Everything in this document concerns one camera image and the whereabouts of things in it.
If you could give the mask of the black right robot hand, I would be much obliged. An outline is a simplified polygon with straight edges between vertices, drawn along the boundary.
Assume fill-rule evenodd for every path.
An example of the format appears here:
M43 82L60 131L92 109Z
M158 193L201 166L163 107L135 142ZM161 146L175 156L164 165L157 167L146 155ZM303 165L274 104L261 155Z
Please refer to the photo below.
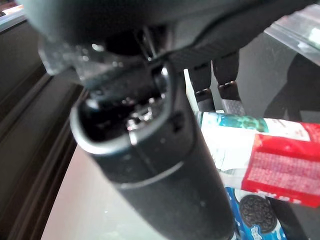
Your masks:
M170 240L230 240L234 218L183 87L184 69L230 60L311 0L23 0L50 75L73 69L77 144Z

